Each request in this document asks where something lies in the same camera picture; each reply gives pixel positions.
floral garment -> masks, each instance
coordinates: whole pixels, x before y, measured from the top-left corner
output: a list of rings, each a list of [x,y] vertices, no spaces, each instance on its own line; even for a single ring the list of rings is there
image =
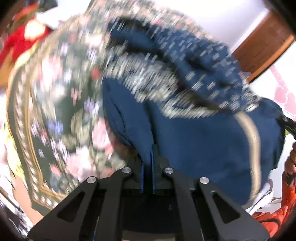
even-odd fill
[[[94,0],[19,58],[7,93],[8,123],[32,208],[42,215],[88,176],[108,177],[136,155],[110,130],[102,103],[107,25],[119,16],[211,39],[188,17],[150,1]]]

red fabric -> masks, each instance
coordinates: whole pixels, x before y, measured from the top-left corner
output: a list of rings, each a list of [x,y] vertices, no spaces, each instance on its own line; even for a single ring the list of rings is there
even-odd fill
[[[256,212],[252,215],[257,221],[277,219],[280,223],[278,225],[276,222],[262,222],[261,224],[268,230],[270,237],[274,236],[275,233],[280,229],[281,225],[288,218],[292,208],[296,201],[296,183],[292,187],[285,182],[286,175],[282,175],[282,200],[281,208],[273,213],[259,213]]]
[[[27,24],[20,26],[17,30],[15,30],[11,35],[8,36],[8,39],[5,41],[4,44],[4,49],[0,53],[0,66],[3,64],[5,58],[12,48],[12,61],[15,62],[17,58],[26,50],[30,49],[37,40],[44,39],[52,31],[50,28],[45,26],[45,31],[42,35],[38,36],[35,39],[28,40],[25,39],[26,25]]]

white fabric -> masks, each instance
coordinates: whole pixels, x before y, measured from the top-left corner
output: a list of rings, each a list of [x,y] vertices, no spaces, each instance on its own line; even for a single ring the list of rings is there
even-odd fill
[[[60,23],[67,21],[70,17],[83,14],[89,3],[90,0],[58,0],[57,7],[36,13],[36,20],[51,29],[57,29]]]
[[[245,211],[253,215],[259,208],[269,204],[274,196],[274,193],[271,191],[272,187],[269,183],[265,183],[261,191],[258,193],[257,197],[253,201],[251,207],[247,208]]]

silver screw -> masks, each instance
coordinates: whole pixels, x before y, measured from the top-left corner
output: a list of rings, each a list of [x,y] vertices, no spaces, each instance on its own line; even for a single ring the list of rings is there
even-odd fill
[[[171,168],[171,167],[166,167],[165,168],[165,173],[167,173],[167,174],[171,174],[171,173],[173,173],[174,172],[174,169],[173,168]]]
[[[130,169],[129,167],[124,167],[124,168],[122,169],[122,172],[123,172],[123,173],[130,173],[130,172],[131,172],[131,169]]]
[[[87,179],[87,182],[88,182],[88,183],[95,183],[95,182],[96,182],[96,178],[95,178],[95,177],[89,177],[89,178]]]
[[[200,178],[200,182],[201,182],[202,184],[208,184],[208,183],[209,183],[209,179],[206,178],[206,177],[201,177],[201,178]]]

black strap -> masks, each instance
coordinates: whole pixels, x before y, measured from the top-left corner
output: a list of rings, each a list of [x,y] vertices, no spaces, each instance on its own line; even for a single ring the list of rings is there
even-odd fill
[[[278,225],[278,227],[280,227],[280,225],[281,225],[281,222],[276,218],[271,218],[271,219],[259,221],[259,223],[264,223],[264,222],[274,222]]]

